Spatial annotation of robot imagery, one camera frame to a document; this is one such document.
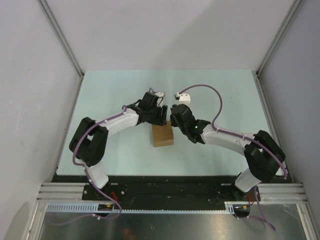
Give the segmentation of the brown cardboard express box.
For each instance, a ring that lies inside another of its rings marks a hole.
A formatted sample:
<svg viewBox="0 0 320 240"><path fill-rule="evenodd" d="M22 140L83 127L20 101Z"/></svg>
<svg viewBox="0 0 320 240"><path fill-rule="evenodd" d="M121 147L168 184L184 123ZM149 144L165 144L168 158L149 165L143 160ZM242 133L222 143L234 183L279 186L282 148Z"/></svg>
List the brown cardboard express box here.
<svg viewBox="0 0 320 240"><path fill-rule="evenodd" d="M153 124L151 129L153 146L155 148L172 146L174 144L174 134L170 121L163 126Z"/></svg>

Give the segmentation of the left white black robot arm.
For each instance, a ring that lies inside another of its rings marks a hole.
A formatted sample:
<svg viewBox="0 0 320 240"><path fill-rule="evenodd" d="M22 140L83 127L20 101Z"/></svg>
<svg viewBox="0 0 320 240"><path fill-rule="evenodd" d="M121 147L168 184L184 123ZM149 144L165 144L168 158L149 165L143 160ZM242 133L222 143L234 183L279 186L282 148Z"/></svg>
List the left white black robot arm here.
<svg viewBox="0 0 320 240"><path fill-rule="evenodd" d="M143 123L166 125L168 106L163 104L164 97L164 92L150 89L136 102L123 105L122 111L114 116L101 121L89 117L81 120L70 141L69 150L73 164L83 168L98 199L105 200L111 193L107 185L109 177L101 163L108 137Z"/></svg>

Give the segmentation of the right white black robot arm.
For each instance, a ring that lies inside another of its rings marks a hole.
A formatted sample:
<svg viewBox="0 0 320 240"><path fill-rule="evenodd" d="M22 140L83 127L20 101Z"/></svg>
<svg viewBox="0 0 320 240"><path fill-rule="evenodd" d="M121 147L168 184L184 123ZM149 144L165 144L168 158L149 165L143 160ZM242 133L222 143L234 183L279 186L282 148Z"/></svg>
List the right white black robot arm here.
<svg viewBox="0 0 320 240"><path fill-rule="evenodd" d="M282 169L284 178L288 176L283 164L286 155L268 132L244 134L213 127L207 120L196 119L185 104L174 104L170 110L171 125L192 143L219 146L245 157L248 168L230 185L230 195L235 200L242 201L253 187L276 178L278 169Z"/></svg>

